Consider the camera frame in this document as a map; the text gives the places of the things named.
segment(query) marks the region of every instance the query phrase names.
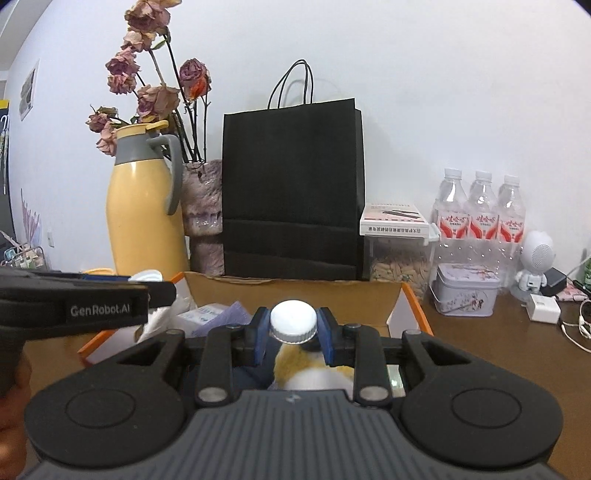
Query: speaker grille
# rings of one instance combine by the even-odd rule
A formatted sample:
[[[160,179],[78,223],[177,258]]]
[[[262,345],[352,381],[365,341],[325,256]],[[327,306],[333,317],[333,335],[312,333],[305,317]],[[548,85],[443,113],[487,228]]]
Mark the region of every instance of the speaker grille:
[[[531,254],[531,264],[534,268],[540,268],[546,263],[547,258],[551,256],[552,249],[549,245],[538,245]]]

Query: round pad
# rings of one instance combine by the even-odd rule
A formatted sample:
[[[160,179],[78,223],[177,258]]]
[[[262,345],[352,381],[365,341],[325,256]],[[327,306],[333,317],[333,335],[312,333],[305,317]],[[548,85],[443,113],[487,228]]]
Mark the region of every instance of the round pad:
[[[177,437],[184,419],[179,394],[149,367],[115,363],[51,385],[25,411],[37,452],[79,468],[114,468],[148,458]]]
[[[521,405],[508,393],[491,388],[475,388],[452,400],[456,417],[475,427],[498,429],[509,425],[521,413]]]
[[[131,417],[135,400],[131,395],[118,390],[88,390],[70,400],[66,414],[81,427],[103,429],[114,427]]]
[[[407,393],[400,419],[425,453],[487,470],[546,460],[562,430],[550,393],[484,362],[438,368]]]

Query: bottle cap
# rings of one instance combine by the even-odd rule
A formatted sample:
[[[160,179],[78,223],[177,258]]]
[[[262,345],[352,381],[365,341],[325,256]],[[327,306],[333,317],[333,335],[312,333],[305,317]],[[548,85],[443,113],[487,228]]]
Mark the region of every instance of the bottle cap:
[[[519,186],[519,177],[515,175],[505,175],[505,183],[514,187]]]
[[[282,343],[306,343],[316,329],[316,311],[304,301],[282,301],[271,310],[271,335]]]
[[[489,171],[477,170],[476,179],[482,181],[492,181],[492,173]]]
[[[445,169],[445,178],[452,179],[452,180],[461,180],[462,179],[462,171],[458,170],[457,168],[446,168]]]

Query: power adapter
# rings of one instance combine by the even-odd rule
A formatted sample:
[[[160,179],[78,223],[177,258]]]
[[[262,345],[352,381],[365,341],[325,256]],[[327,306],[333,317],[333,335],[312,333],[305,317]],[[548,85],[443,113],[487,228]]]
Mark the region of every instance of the power adapter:
[[[525,309],[534,322],[558,323],[560,307],[553,297],[530,294],[525,302]]]
[[[546,273],[546,286],[540,287],[540,293],[544,297],[553,297],[566,288],[566,275],[555,268],[549,269]]]

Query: white charger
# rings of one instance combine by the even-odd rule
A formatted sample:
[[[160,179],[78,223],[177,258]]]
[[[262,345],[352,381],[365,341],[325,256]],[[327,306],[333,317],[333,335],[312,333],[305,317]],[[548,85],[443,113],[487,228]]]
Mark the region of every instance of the white charger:
[[[530,293],[525,302],[525,309],[534,322],[558,323],[560,307],[554,297],[544,297]]]

